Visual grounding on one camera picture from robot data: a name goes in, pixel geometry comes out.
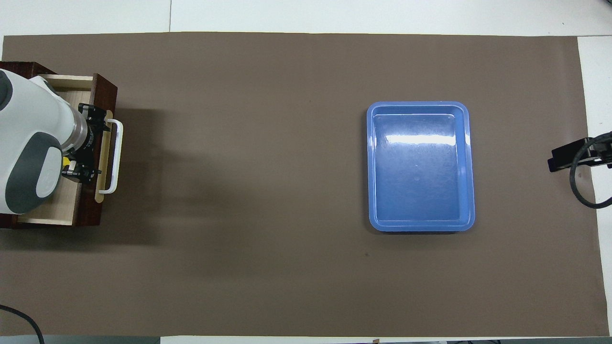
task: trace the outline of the brown mat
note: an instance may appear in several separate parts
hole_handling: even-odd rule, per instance
[[[102,74],[125,124],[100,227],[0,231],[0,300],[46,333],[608,335],[595,211],[546,165],[586,136],[574,37],[20,36],[4,59]],[[379,100],[468,107],[471,230],[370,226]]]

